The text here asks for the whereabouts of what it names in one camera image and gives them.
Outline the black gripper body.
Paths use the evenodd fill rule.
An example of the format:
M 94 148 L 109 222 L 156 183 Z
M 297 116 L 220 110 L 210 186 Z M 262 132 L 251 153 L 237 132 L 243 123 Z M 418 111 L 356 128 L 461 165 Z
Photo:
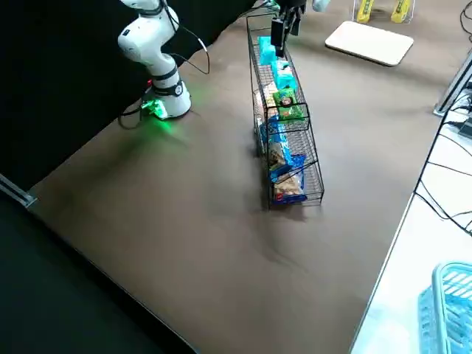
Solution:
M 306 0 L 278 0 L 279 17 L 285 17 L 290 13 L 302 15 L 306 10 Z

